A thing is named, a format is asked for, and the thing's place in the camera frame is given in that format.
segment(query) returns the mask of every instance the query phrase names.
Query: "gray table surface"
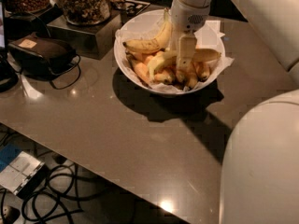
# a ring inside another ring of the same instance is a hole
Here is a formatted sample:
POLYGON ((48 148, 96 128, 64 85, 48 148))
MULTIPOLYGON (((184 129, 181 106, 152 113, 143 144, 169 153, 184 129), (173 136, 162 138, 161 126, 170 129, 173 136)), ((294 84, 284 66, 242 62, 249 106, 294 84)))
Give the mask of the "gray table surface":
POLYGON ((232 129, 261 101, 296 89, 246 22, 221 21, 235 61, 202 91, 180 98, 143 91, 111 49, 101 60, 83 57, 79 81, 64 90, 21 76, 0 93, 0 122, 151 203, 170 202, 187 222, 218 223, 232 129))

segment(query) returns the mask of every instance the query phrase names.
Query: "dark floor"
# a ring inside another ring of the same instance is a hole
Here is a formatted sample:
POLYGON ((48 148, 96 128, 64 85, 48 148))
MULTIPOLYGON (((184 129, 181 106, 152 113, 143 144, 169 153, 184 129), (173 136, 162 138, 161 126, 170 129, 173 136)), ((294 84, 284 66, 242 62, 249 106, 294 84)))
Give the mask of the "dark floor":
MULTIPOLYGON (((10 192, 5 194, 4 206, 12 206, 21 212, 14 222, 16 224, 184 223, 72 161, 62 163, 64 160, 56 159, 50 150, 1 124, 0 142, 0 150, 7 144, 13 144, 45 162, 49 168, 49 176, 35 189, 36 199, 21 199, 10 192), (57 207, 48 215, 55 204, 58 204, 57 207)), ((4 192, 1 191, 0 200, 3 196, 4 192)))

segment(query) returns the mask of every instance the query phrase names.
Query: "white bowl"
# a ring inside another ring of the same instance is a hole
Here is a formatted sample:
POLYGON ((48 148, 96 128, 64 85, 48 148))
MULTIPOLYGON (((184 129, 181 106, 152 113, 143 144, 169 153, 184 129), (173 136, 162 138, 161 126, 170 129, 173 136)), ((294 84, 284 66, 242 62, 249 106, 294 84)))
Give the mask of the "white bowl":
POLYGON ((199 91, 213 82, 217 78, 218 74, 231 63, 227 63, 227 61, 223 60, 223 58, 225 58, 225 48, 221 40, 222 34, 219 33, 217 29, 212 28, 211 24, 213 24, 213 21, 211 21, 210 24, 209 21, 207 21, 204 27, 202 27, 195 33, 195 36, 197 37, 197 44, 200 46, 200 48, 215 49, 221 52, 221 58, 215 64, 215 66, 211 67, 212 72, 209 79, 205 82, 198 82, 196 87, 192 90, 181 91, 174 86, 164 84, 159 84, 159 86, 154 87, 148 87, 140 81, 138 76, 131 69, 129 62, 126 59, 125 47, 123 46, 122 42, 128 40, 129 38, 152 38, 159 30, 159 27, 163 21, 163 14, 164 11, 162 9, 142 13, 129 20, 122 26, 120 30, 117 31, 116 40, 114 43, 114 55, 116 58, 116 62, 120 70, 132 82, 146 91, 170 97, 199 91))

